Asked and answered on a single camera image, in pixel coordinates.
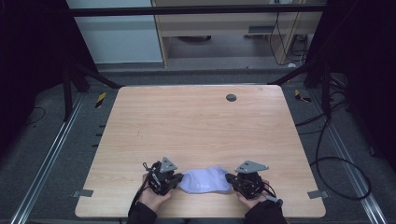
aluminum rail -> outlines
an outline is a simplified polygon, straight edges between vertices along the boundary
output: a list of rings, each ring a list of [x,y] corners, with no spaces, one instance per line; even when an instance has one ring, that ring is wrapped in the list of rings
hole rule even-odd
[[[80,93],[77,96],[74,105],[75,108],[74,112],[72,113],[70,119],[64,122],[60,131],[58,132],[51,148],[49,149],[47,157],[44,159],[39,171],[37,172],[37,175],[35,176],[35,180],[33,181],[29,190],[25,194],[20,206],[18,207],[18,210],[15,212],[14,216],[12,217],[10,221],[11,224],[23,224],[26,222],[27,218],[29,217],[32,208],[35,205],[35,201],[37,200],[38,195],[43,189],[47,177],[49,176],[50,171],[56,159],[58,158],[62,146],[64,145],[64,141],[67,135],[69,134],[69,131],[73,126],[73,123],[76,120],[83,99],[84,99],[84,95]]]
[[[309,90],[309,93],[312,96],[318,111],[322,113],[323,110],[319,103],[321,101],[320,96],[316,91],[313,90]],[[337,129],[335,128],[332,122],[329,124],[328,129],[329,129],[329,136],[332,140],[337,155],[342,159],[353,162],[352,157],[349,155],[347,151],[347,147],[344,145],[341,136],[337,132]],[[368,189],[364,177],[357,169],[355,169],[354,167],[348,164],[344,164],[344,168],[346,170],[346,174],[348,175],[349,181],[352,184],[355,192],[359,196],[364,195]],[[382,210],[379,207],[378,203],[376,202],[373,193],[371,193],[367,198],[361,200],[361,205],[363,206],[367,214],[367,217],[370,218],[370,221],[373,224],[388,224],[388,221],[385,218],[384,214],[382,213]]]
[[[232,5],[232,6],[191,6],[191,7],[114,7],[114,8],[73,8],[48,10],[53,16],[104,17],[143,16],[174,14],[220,14],[258,12],[316,12],[324,11],[326,4],[285,4],[285,5]]]

black device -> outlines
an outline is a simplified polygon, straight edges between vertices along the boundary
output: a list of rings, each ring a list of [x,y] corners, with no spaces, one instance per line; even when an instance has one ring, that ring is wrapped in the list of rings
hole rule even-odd
[[[233,190],[241,193],[246,199],[254,200],[262,195],[263,191],[266,191],[269,195],[266,195],[266,199],[273,201],[278,206],[282,205],[282,200],[278,199],[275,192],[268,190],[267,185],[272,191],[271,186],[264,183],[262,178],[259,176],[258,171],[267,170],[268,166],[256,163],[254,161],[245,161],[235,171],[237,175],[226,174],[225,178],[228,183],[233,185]]]
[[[177,167],[163,157],[163,161],[152,164],[148,170],[148,185],[156,194],[165,195],[169,190],[175,189],[183,179],[183,174],[175,174]]]

sleeve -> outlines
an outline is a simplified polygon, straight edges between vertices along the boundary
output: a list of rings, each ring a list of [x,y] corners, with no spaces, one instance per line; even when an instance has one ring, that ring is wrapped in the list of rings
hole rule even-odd
[[[282,210],[271,201],[257,203],[245,214],[247,224],[287,224]]]
[[[133,211],[130,211],[127,224],[153,224],[157,219],[157,214],[145,206],[143,203],[137,202]]]

round hole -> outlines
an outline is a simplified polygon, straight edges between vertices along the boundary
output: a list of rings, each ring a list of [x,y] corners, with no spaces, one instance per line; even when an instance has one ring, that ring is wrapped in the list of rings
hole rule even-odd
[[[234,94],[228,94],[225,98],[230,102],[234,102],[236,100],[236,96]]]

hand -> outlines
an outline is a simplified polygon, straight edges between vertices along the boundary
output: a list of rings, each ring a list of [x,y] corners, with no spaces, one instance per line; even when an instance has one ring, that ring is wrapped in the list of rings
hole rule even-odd
[[[266,183],[266,184],[265,184],[265,188],[268,189],[269,182],[268,182],[267,180],[263,180],[263,181],[264,181],[264,183]],[[262,193],[262,195],[260,195],[259,198],[254,199],[254,200],[248,200],[248,199],[246,199],[241,193],[236,192],[236,197],[238,197],[238,201],[239,201],[240,203],[246,205],[248,209],[251,209],[251,208],[254,207],[257,203],[262,203],[262,202],[264,202],[265,200],[267,200],[267,199],[265,198],[265,195],[267,195],[267,193],[264,191],[264,192]]]
[[[145,181],[146,176],[147,174],[143,175],[143,182]],[[173,192],[172,189],[162,196],[154,193],[154,191],[152,191],[152,189],[149,188],[148,183],[146,183],[146,186],[144,188],[145,190],[143,190],[142,194],[139,197],[139,202],[143,203],[145,206],[147,206],[155,213],[158,212],[158,210],[160,209],[161,205],[164,202],[172,198],[172,192]]]

